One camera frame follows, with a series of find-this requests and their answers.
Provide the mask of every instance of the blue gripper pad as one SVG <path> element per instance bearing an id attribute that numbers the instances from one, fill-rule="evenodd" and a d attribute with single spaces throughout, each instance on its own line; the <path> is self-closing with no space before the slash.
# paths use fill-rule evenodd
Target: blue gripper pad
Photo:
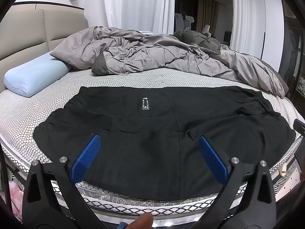
<path id="1" fill-rule="evenodd" d="M 228 181 L 228 169 L 204 136 L 199 138 L 198 147 L 216 181 L 225 186 Z"/>
<path id="2" fill-rule="evenodd" d="M 101 149 L 101 138 L 99 135 L 95 134 L 89 144 L 86 146 L 85 150 L 81 153 L 78 159 L 75 161 L 71 167 L 71 181 L 72 183 L 79 183 L 83 180 L 86 172 L 90 168 L 95 156 Z"/>

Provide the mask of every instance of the light blue pillow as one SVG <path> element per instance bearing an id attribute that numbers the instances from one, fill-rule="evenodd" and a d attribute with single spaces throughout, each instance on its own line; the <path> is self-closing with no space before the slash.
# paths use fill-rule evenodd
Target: light blue pillow
<path id="1" fill-rule="evenodd" d="M 12 92 L 31 97 L 67 74 L 72 68 L 50 52 L 7 71 L 4 85 Z"/>

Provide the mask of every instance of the mattress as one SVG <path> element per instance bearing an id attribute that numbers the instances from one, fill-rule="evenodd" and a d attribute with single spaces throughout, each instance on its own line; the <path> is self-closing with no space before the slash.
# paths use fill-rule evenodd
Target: mattress
<path id="1" fill-rule="evenodd" d="M 31 162 L 35 159 L 42 163 L 50 162 L 32 138 L 34 128 L 45 121 L 52 111 L 63 108 L 68 100 L 78 93 L 81 86 L 127 86 L 133 88 L 239 86 L 259 91 L 246 84 L 167 68 L 129 75 L 101 77 L 93 76 L 90 69 L 71 71 L 31 98 L 22 97 L 6 89 L 0 94 L 0 141 L 6 155 L 25 173 L 28 173 Z M 304 121 L 288 99 L 280 99 L 278 96 L 266 92 L 262 93 L 264 98 L 270 101 L 274 111 L 281 113 L 291 128 L 293 128 L 293 122 L 296 118 Z M 287 146 L 287 152 L 279 159 L 278 163 L 271 167 L 271 173 L 275 173 L 283 163 L 292 158 L 301 140 L 301 135 L 296 133 L 295 142 L 291 146 Z M 56 182 L 53 182 L 52 185 L 56 193 L 61 195 Z M 151 212 L 156 216 L 193 212 L 209 207 L 217 195 L 183 201 L 152 201 L 126 197 L 123 194 L 116 194 L 111 190 L 104 190 L 103 187 L 96 187 L 84 181 L 76 185 L 88 205 L 100 210 L 131 215 L 139 215 L 143 212 Z M 242 193 L 245 187 L 246 184 L 242 185 L 238 193 Z"/>

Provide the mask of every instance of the clothing label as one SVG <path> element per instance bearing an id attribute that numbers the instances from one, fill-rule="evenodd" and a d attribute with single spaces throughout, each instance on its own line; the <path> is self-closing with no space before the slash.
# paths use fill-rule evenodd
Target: clothing label
<path id="1" fill-rule="evenodd" d="M 142 110 L 149 110 L 148 98 L 142 98 Z"/>

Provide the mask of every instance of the black garment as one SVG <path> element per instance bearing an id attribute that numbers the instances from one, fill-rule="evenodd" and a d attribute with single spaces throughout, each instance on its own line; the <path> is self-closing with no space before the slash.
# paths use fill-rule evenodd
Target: black garment
<path id="1" fill-rule="evenodd" d="M 142 110 L 148 98 L 149 110 Z M 81 87 L 33 133 L 52 160 L 79 155 L 91 133 L 101 150 L 84 180 L 124 195 L 176 200 L 217 193 L 198 151 L 208 135 L 215 147 L 244 163 L 276 163 L 295 131 L 261 92 L 239 87 L 136 89 Z"/>

